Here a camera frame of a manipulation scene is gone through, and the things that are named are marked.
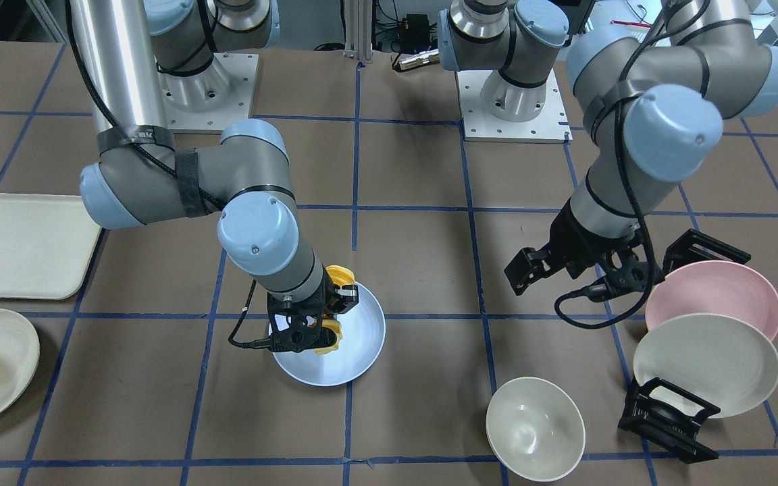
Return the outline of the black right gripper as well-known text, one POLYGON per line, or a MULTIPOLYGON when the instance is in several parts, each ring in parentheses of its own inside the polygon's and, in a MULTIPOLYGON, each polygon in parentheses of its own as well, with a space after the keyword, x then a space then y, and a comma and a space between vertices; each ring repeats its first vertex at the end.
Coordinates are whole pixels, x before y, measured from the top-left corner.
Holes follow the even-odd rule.
POLYGON ((269 344, 272 352, 302 352, 325 348, 336 342, 334 333, 322 328, 322 316, 328 309, 328 294, 333 284, 328 274, 316 292, 300 302, 267 297, 269 344))

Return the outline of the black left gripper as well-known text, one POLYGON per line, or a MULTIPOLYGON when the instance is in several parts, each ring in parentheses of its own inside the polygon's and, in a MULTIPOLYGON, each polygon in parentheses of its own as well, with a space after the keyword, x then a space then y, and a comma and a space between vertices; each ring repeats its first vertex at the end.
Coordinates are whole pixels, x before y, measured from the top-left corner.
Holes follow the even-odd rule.
MULTIPOLYGON (((560 210, 552 225, 550 239, 540 250, 523 247, 505 267, 507 282, 515 295, 520 296, 531 284, 547 279, 565 269, 571 279, 577 279, 587 268, 592 268, 602 255, 616 252, 620 247, 640 245, 638 230, 620 230, 616 238, 606 238, 587 230, 572 213, 570 203, 560 210)), ((588 287, 581 295, 588 296, 588 287)))

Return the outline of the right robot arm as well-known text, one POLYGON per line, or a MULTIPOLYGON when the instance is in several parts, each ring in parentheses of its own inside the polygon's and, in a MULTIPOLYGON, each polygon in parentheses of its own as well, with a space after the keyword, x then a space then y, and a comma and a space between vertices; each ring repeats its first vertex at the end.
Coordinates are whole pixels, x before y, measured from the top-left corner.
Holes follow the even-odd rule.
POLYGON ((299 224, 283 138, 260 119, 238 120, 216 146, 179 150, 167 126, 149 22, 141 1, 68 1, 69 43, 96 107, 99 160, 80 196, 106 230, 220 214, 226 255, 267 292, 269 335, 229 342, 247 350, 329 350, 330 319, 359 291, 337 281, 299 224))

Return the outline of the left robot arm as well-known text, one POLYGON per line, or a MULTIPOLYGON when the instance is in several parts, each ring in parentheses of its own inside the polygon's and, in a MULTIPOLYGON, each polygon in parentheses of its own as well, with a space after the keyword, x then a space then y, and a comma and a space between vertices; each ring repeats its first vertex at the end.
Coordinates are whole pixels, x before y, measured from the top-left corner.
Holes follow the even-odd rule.
POLYGON ((589 299, 643 292, 661 279, 643 217, 700 168, 726 119, 778 107, 778 47, 754 37, 742 1, 664 1, 645 41, 614 24, 572 38, 550 1, 454 1, 440 12, 442 67, 491 72, 500 92, 488 104, 501 117, 510 96, 544 91, 561 47, 599 155, 546 245, 521 249, 505 276, 521 295, 559 271, 577 279, 601 267, 589 299))

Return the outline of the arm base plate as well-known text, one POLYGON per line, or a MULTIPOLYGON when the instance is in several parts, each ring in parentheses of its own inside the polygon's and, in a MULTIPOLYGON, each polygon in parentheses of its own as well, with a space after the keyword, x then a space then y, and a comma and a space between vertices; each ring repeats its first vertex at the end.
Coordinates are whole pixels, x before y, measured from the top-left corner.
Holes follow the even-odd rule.
POLYGON ((509 85, 497 71, 456 73, 464 138, 470 142, 544 142, 572 139, 554 71, 544 85, 509 85))
POLYGON ((258 73, 256 53, 216 53, 203 73, 158 74, 167 128, 176 134, 219 134, 247 119, 258 73))

